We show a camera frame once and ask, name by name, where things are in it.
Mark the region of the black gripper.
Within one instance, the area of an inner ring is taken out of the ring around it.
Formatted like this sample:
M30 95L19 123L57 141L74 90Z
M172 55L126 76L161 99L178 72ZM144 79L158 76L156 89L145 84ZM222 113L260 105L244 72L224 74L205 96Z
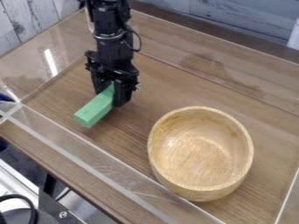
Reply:
M85 51L85 68L90 72L94 92L98 95L113 82L113 106L121 107L130 101L132 92L136 90L138 71L132 64L133 35L94 36L97 50Z

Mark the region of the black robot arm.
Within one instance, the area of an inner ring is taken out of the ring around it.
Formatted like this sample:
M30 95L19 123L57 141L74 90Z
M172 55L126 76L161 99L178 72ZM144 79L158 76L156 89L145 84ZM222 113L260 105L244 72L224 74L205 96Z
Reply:
M96 94L112 86L112 104L121 107L130 101L132 93L137 90L138 70L132 60L134 53L141 50L141 42L134 48L133 36L141 39L132 29L130 6L128 0L80 0L84 3L88 21L93 26L93 39L97 48L86 50L85 69Z

